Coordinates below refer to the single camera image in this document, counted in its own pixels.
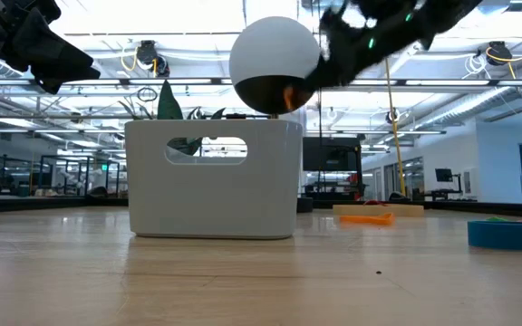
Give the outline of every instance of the yellow pole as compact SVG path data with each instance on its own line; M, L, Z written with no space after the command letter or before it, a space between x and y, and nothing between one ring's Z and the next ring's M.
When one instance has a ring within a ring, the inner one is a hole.
M396 143L396 154L398 155L398 171L400 173L400 191L406 196L406 186L404 186L404 169L402 167L402 155L400 153L400 140L398 139L398 124L394 114L394 103L392 102L392 86L390 85L390 65L386 59L386 81L388 82L388 97L390 98L390 117L391 127L394 132L394 142Z

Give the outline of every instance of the black cable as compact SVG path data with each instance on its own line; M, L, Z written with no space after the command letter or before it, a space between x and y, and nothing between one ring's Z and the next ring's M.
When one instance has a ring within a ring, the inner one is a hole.
M320 19L317 29L318 29L318 37L319 37L319 48L320 51L322 49L322 24L321 24L321 16L322 16L322 0L317 0L317 17ZM324 134L322 129L322 89L317 90L317 111L319 112L319 150L323 154L324 149ZM317 197L319 198L322 193L321 188L321 175L322 170L324 169L324 163L326 163L326 159L322 158L322 164L319 167L319 171L317 172Z
M150 87L143 87L136 92L136 97L143 102L152 102L159 97L159 94Z

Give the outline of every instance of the computer monitor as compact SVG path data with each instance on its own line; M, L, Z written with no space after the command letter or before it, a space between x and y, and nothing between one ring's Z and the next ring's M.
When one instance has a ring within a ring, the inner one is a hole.
M304 138L304 171L355 171L358 139Z
M436 181L452 182L452 170L449 168L437 168L436 169Z

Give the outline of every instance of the desk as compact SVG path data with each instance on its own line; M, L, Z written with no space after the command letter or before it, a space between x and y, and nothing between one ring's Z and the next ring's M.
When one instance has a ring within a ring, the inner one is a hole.
M449 200L449 195L460 195L462 191L460 190L450 190L450 189L439 189L432 190L430 192L424 193L425 197L432 197L432 201L436 201L437 198L442 198L444 200Z

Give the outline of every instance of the white cable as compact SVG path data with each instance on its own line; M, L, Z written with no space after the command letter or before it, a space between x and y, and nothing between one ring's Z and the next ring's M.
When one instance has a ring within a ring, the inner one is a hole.
M471 74L479 74L487 69L487 60L484 56L472 56L467 58L464 62L464 67L469 73L466 77L469 77Z

